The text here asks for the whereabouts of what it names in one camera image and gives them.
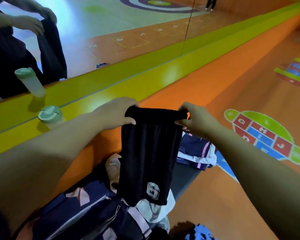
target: target circle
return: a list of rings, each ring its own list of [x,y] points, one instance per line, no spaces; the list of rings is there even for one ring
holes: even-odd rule
[[[162,0],[120,0],[123,4],[147,11],[165,12],[165,13],[191,13],[198,10],[191,7],[181,6],[179,4]]]

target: hand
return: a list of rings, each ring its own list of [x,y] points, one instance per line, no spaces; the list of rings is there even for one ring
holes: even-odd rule
[[[43,7],[39,14],[45,18],[45,19],[51,19],[51,21],[54,23],[54,24],[57,24],[57,16],[54,14],[54,12],[48,8],[48,7]]]
[[[137,101],[129,97],[119,97],[96,108],[92,113],[96,114],[98,119],[104,125],[104,130],[112,130],[127,124],[136,124],[131,117],[124,117],[127,109],[131,106],[139,107]]]
[[[27,29],[35,33],[37,36],[44,34],[42,23],[30,16],[11,16],[11,25],[19,29]]]
[[[219,133],[224,128],[204,107],[184,102],[179,110],[181,109],[186,109],[190,113],[190,117],[175,123],[184,126],[184,129],[186,128],[190,133],[200,138],[209,140],[215,133]]]

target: sneaker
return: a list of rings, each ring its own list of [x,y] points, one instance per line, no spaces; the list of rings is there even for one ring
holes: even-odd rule
[[[167,231],[167,233],[169,233],[170,231],[170,223],[169,223],[169,219],[168,216],[166,216],[165,218],[163,218],[160,222],[158,222],[158,227],[164,229]]]

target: bottle lid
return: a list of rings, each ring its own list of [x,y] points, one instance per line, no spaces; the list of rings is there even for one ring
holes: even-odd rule
[[[17,69],[14,73],[19,79],[36,76],[36,73],[31,67]]]
[[[38,118],[42,123],[52,124],[62,119],[62,112],[57,106],[47,106],[40,111]]]

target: pink stripe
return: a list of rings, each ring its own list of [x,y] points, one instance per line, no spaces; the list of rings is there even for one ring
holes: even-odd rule
[[[204,154],[206,153],[207,147],[209,145],[209,142],[204,146],[203,152],[202,152],[202,157],[204,157]]]

